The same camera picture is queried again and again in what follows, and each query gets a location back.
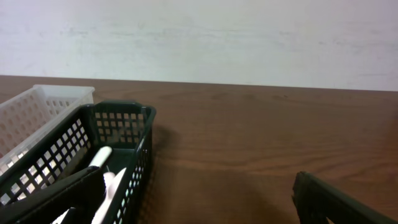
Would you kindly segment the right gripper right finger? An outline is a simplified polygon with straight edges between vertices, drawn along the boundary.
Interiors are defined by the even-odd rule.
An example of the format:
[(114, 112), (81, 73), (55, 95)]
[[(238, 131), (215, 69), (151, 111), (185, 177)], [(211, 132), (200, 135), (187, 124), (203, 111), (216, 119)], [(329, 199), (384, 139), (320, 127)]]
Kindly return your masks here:
[(304, 171), (296, 174), (292, 200), (301, 224), (397, 224), (397, 221)]

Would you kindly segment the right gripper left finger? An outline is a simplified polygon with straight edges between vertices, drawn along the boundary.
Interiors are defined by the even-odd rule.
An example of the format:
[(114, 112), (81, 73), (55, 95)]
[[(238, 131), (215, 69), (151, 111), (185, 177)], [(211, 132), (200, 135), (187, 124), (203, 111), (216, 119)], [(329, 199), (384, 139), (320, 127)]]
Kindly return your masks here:
[(52, 223), (65, 210), (75, 211), (67, 223), (91, 223), (102, 204), (102, 170), (90, 166), (1, 209), (1, 223)]

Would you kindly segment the white plastic fork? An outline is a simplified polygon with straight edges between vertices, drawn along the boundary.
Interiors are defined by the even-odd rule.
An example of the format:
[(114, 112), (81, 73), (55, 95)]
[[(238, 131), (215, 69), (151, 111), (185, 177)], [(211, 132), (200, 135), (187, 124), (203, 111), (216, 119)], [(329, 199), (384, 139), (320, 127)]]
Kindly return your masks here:
[(123, 168), (122, 170), (120, 170), (118, 172), (117, 175), (115, 175), (115, 178), (113, 179), (111, 185), (109, 186), (107, 195), (105, 195), (103, 203), (97, 209), (91, 224), (100, 224), (104, 220), (105, 215), (106, 215), (106, 213), (109, 209), (109, 206), (116, 194), (116, 191), (118, 189), (118, 186), (120, 184), (120, 181), (121, 181), (125, 171), (126, 171), (126, 168)]
[(95, 156), (92, 158), (88, 166), (102, 167), (112, 154), (113, 148), (110, 146), (101, 147)]

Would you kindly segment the white plastic spoon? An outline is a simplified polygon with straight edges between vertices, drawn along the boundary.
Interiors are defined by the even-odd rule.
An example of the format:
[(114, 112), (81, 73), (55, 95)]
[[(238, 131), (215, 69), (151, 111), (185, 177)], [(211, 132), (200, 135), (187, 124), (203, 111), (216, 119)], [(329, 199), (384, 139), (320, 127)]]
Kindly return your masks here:
[(115, 174), (113, 172), (105, 172), (103, 174), (104, 184), (105, 184), (105, 195), (107, 195), (109, 186), (111, 185), (113, 179), (115, 178)]

